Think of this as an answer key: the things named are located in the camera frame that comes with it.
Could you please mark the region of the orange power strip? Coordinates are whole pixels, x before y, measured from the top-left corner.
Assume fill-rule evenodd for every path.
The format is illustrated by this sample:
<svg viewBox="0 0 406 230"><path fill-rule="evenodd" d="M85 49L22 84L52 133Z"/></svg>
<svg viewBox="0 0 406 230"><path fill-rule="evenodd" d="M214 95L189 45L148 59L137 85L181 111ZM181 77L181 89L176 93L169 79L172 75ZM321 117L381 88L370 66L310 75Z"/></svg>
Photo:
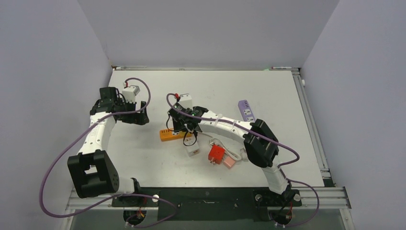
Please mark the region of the orange power strip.
<svg viewBox="0 0 406 230"><path fill-rule="evenodd" d="M184 137L191 137L192 134L189 132L174 132L169 129L163 129L159 131L159 138L162 142L164 141L172 141L177 139L183 139Z"/></svg>

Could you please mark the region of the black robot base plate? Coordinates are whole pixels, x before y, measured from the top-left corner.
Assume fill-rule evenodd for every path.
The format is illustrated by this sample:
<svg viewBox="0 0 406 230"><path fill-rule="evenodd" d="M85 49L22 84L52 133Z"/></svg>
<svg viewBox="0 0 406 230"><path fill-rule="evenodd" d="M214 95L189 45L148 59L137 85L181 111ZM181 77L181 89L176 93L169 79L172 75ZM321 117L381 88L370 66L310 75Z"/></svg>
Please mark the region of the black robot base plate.
<svg viewBox="0 0 406 230"><path fill-rule="evenodd" d="M123 207L125 218L137 214L136 220L155 213L158 220L266 221L268 210L283 215L290 207L302 206L296 189L278 195L267 187L144 187L141 193L147 197L115 198L112 207Z"/></svg>

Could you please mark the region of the red cube plug adapter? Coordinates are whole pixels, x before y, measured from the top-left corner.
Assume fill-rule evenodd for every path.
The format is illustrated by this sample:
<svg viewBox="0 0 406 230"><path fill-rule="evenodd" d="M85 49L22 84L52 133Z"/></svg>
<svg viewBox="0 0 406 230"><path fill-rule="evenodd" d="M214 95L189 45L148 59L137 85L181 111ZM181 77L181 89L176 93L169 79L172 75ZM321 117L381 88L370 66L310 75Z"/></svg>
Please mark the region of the red cube plug adapter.
<svg viewBox="0 0 406 230"><path fill-rule="evenodd" d="M223 147L220 147L218 145L213 145L208 154L208 160L212 164L220 164L223 160L225 151L226 150Z"/></svg>

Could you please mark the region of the purple power strip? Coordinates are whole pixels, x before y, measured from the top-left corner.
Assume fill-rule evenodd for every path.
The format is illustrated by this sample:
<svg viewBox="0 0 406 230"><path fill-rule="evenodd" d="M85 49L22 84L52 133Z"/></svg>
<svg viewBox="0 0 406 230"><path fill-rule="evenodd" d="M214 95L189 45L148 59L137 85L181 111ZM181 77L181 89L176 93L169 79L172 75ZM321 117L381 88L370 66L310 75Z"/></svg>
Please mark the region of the purple power strip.
<svg viewBox="0 0 406 230"><path fill-rule="evenodd" d="M237 105L243 121L255 122L256 119L252 113L252 109L250 108L247 100L240 100Z"/></svg>

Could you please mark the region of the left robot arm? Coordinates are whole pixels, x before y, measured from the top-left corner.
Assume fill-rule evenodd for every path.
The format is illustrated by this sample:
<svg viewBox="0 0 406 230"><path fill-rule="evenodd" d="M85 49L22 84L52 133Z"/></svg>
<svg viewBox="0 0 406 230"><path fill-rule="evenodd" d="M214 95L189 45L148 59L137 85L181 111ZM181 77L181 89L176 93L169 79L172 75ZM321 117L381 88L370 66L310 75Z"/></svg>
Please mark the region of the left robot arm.
<svg viewBox="0 0 406 230"><path fill-rule="evenodd" d="M127 124L145 125L149 122L146 102L141 102L141 111L136 111L138 86L126 86L122 92L115 87L100 89L100 98L90 110L90 123L95 127L86 135L77 155L70 156L68 169L80 198L97 197L104 194L124 194L131 206L142 202L143 193L135 178L120 177L107 148L111 132L117 121Z"/></svg>

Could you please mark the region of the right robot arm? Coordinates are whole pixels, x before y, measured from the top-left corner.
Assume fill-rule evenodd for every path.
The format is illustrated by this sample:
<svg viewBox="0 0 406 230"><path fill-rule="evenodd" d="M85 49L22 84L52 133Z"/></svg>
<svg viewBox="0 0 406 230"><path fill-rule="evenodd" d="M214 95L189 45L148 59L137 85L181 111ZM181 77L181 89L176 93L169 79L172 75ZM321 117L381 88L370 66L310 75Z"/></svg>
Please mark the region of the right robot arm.
<svg viewBox="0 0 406 230"><path fill-rule="evenodd" d="M289 200L289 182L277 167L280 163L278 140L263 120L233 120L200 106L186 109L179 103L173 105L168 114L175 128L217 134L242 144L248 160L262 169L272 202L283 205Z"/></svg>

